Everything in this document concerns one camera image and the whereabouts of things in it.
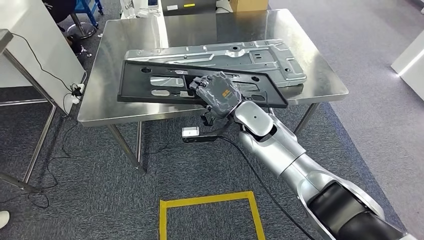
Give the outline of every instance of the yellow tape square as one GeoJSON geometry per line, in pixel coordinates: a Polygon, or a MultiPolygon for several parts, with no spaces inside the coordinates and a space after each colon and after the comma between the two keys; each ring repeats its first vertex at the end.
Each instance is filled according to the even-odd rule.
{"type": "Polygon", "coordinates": [[[212,196],[201,196],[193,198],[183,198],[177,200],[163,201],[160,200],[159,206],[159,236],[160,240],[167,239],[167,209],[178,208],[198,204],[210,204],[217,202],[225,202],[231,200],[248,199],[250,211],[253,217],[254,227],[258,240],[265,240],[264,229],[262,228],[261,217],[259,216],[258,206],[256,205],[255,195],[252,191],[242,191],[235,193],[227,193],[212,196]]]}

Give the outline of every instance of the robotic arm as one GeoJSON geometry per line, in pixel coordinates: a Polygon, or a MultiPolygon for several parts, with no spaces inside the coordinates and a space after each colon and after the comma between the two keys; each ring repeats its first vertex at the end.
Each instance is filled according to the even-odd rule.
{"type": "Polygon", "coordinates": [[[214,115],[241,125],[244,147],[288,184],[325,240],[416,240],[385,222],[383,209],[366,192],[312,160],[274,115],[243,100],[224,73],[196,78],[190,88],[214,115]]]}

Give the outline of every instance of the stainless steel table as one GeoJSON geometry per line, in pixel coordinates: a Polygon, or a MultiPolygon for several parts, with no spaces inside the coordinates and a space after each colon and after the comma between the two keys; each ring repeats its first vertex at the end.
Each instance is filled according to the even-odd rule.
{"type": "Polygon", "coordinates": [[[142,122],[200,115],[199,105],[117,102],[121,64],[133,49],[156,49],[216,43],[282,39],[307,75],[298,86],[280,88],[290,105],[311,105],[296,129],[298,133],[321,102],[342,100],[348,90],[287,9],[110,20],[85,90],[78,121],[86,127],[108,126],[132,164],[142,174],[142,122]],[[138,122],[136,155],[116,124],[138,122]]]}
{"type": "Polygon", "coordinates": [[[41,99],[31,99],[31,100],[18,100],[18,101],[5,101],[0,102],[0,107],[2,106],[16,106],[16,105],[25,105],[25,104],[39,104],[49,102],[52,107],[50,114],[48,115],[47,121],[42,129],[41,136],[38,139],[35,150],[32,154],[29,166],[25,172],[23,180],[20,181],[13,176],[10,176],[4,172],[0,171],[0,180],[3,180],[9,184],[12,184],[22,190],[25,190],[29,193],[40,193],[41,189],[35,188],[29,184],[30,177],[33,174],[34,166],[36,164],[37,158],[43,146],[46,135],[49,131],[50,125],[52,123],[53,117],[55,115],[56,109],[65,115],[68,115],[66,112],[58,106],[58,104],[53,100],[53,98],[41,87],[41,85],[35,80],[35,78],[27,71],[27,69],[15,58],[15,56],[6,48],[8,43],[13,39],[14,35],[8,29],[0,29],[0,55],[3,54],[4,57],[9,60],[9,62],[32,84],[32,86],[44,97],[41,99]]]}

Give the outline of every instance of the cardboard box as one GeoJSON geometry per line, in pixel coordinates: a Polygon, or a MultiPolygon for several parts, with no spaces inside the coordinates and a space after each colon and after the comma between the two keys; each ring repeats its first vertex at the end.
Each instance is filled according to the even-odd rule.
{"type": "Polygon", "coordinates": [[[268,0],[230,0],[233,12],[264,11],[268,9],[268,0]]]}

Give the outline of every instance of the black cable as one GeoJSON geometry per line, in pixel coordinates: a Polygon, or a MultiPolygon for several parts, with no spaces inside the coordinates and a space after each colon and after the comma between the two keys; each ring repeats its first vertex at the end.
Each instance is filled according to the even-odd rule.
{"type": "Polygon", "coordinates": [[[41,192],[25,192],[25,193],[22,193],[22,194],[19,194],[19,195],[17,195],[17,196],[14,196],[14,197],[12,197],[12,198],[9,198],[9,199],[7,199],[7,200],[5,200],[5,201],[0,201],[0,204],[4,204],[4,203],[7,203],[7,202],[10,202],[10,201],[12,201],[12,200],[14,200],[14,199],[16,199],[16,198],[19,198],[19,197],[21,197],[21,196],[23,196],[23,195],[27,195],[27,198],[29,199],[29,201],[31,201],[31,203],[35,206],[35,207],[37,207],[37,208],[39,208],[39,209],[47,209],[49,206],[50,206],[50,201],[49,201],[49,198],[47,197],[47,195],[44,193],[44,191],[43,190],[46,190],[46,189],[51,189],[51,188],[54,188],[54,187],[56,187],[58,184],[59,184],[59,182],[58,182],[58,180],[57,180],[57,178],[55,177],[55,175],[50,171],[50,169],[49,169],[49,166],[50,166],[50,163],[53,161],[53,160],[56,160],[56,159],[70,159],[71,158],[71,156],[70,156],[70,154],[65,150],[65,142],[66,142],[66,140],[68,139],[68,137],[69,137],[69,135],[68,135],[68,133],[72,130],[72,129],[74,129],[76,126],[78,125],[78,122],[76,122],[72,127],[70,127],[65,133],[64,133],[64,135],[63,135],[63,140],[62,140],[62,145],[61,145],[61,150],[65,153],[65,155],[66,156],[60,156],[60,157],[53,157],[53,158],[51,158],[48,162],[47,162],[47,171],[50,173],[50,175],[53,177],[53,179],[54,179],[54,184],[53,185],[51,185],[51,186],[47,186],[47,187],[42,187],[40,190],[41,190],[41,192]],[[45,197],[45,199],[46,199],[46,201],[47,201],[47,204],[46,205],[39,205],[39,204],[37,204],[37,203],[35,203],[34,201],[33,201],[33,199],[30,197],[30,196],[33,196],[33,195],[35,195],[35,196],[44,196],[45,197]]]}
{"type": "Polygon", "coordinates": [[[36,194],[36,193],[37,193],[37,192],[25,192],[25,193],[19,194],[19,195],[17,195],[17,196],[14,196],[14,197],[12,197],[12,198],[9,198],[9,199],[7,199],[6,201],[0,201],[0,204],[5,204],[5,203],[7,203],[7,202],[10,202],[10,201],[12,201],[12,200],[14,200],[14,199],[19,198],[20,196],[23,196],[23,195],[27,195],[27,194],[36,194]]]}
{"type": "Polygon", "coordinates": [[[68,86],[66,86],[65,82],[64,82],[62,79],[58,78],[57,76],[55,76],[55,75],[51,74],[50,72],[48,72],[48,71],[46,71],[46,70],[44,70],[44,69],[43,69],[43,66],[41,65],[41,63],[40,63],[39,59],[37,58],[36,53],[34,52],[33,48],[31,47],[30,43],[28,42],[28,40],[27,40],[25,37],[23,37],[23,36],[21,36],[21,35],[19,35],[19,34],[13,33],[13,32],[11,32],[11,34],[13,34],[13,35],[15,35],[15,36],[17,36],[17,37],[20,37],[21,39],[23,39],[23,40],[26,42],[26,44],[28,45],[28,47],[29,47],[29,49],[31,50],[32,54],[34,55],[35,60],[37,61],[38,65],[40,66],[40,69],[41,69],[43,72],[45,72],[45,73],[49,74],[49,75],[50,75],[50,76],[52,76],[53,78],[55,78],[55,79],[59,80],[60,82],[62,82],[63,86],[64,86],[64,87],[65,87],[65,88],[66,88],[69,92],[71,92],[71,93],[72,93],[72,90],[71,90],[68,86]]]}
{"type": "Polygon", "coordinates": [[[68,95],[72,95],[72,93],[68,92],[67,94],[65,94],[65,96],[63,96],[63,111],[65,112],[65,114],[66,114],[66,108],[65,108],[65,98],[66,98],[66,96],[68,96],[68,95]]]}
{"type": "Polygon", "coordinates": [[[48,171],[48,173],[53,177],[53,180],[54,180],[54,184],[53,185],[51,185],[51,186],[46,186],[46,187],[43,187],[42,188],[42,190],[45,190],[45,189],[51,189],[51,188],[54,188],[54,187],[56,187],[58,184],[59,184],[59,182],[58,182],[58,179],[56,178],[56,176],[52,173],[52,171],[50,171],[50,168],[49,168],[49,166],[50,166],[50,163],[52,163],[54,160],[56,160],[56,159],[70,159],[71,158],[71,155],[65,150],[65,142],[66,142],[66,140],[68,139],[67,137],[67,135],[68,135],[68,133],[72,130],[72,129],[74,129],[76,126],[78,125],[78,122],[76,122],[72,127],[70,127],[65,133],[64,133],[64,135],[63,135],[63,140],[62,140],[62,145],[61,145],[61,150],[62,150],[62,152],[63,153],[65,153],[65,156],[57,156],[57,157],[53,157],[53,158],[51,158],[48,162],[47,162],[47,171],[48,171]]]}
{"type": "Polygon", "coordinates": [[[222,7],[222,6],[217,6],[217,7],[216,7],[216,10],[218,10],[218,9],[224,9],[225,11],[227,11],[227,12],[231,13],[231,11],[230,11],[230,10],[228,10],[228,9],[226,9],[226,8],[222,7]]]}
{"type": "Polygon", "coordinates": [[[255,168],[253,167],[252,163],[249,161],[248,157],[245,155],[245,153],[240,149],[239,146],[237,146],[237,144],[235,144],[233,141],[231,141],[230,139],[224,137],[224,136],[218,136],[219,139],[222,139],[228,143],[230,143],[231,145],[233,145],[243,156],[244,160],[246,160],[247,164],[249,165],[250,169],[252,170],[252,172],[254,173],[254,175],[256,176],[256,178],[259,180],[260,184],[262,185],[262,187],[265,189],[266,193],[268,193],[268,195],[271,197],[272,201],[279,207],[279,209],[284,213],[284,215],[290,219],[290,221],[292,221],[297,228],[299,228],[310,240],[315,240],[311,235],[309,235],[309,233],[307,233],[305,231],[305,229],[299,225],[298,222],[296,222],[296,220],[293,219],[292,216],[290,216],[290,214],[278,203],[278,201],[274,198],[274,196],[271,194],[270,190],[267,188],[267,186],[265,185],[264,181],[262,180],[262,178],[259,176],[259,174],[256,172],[255,168]]]}

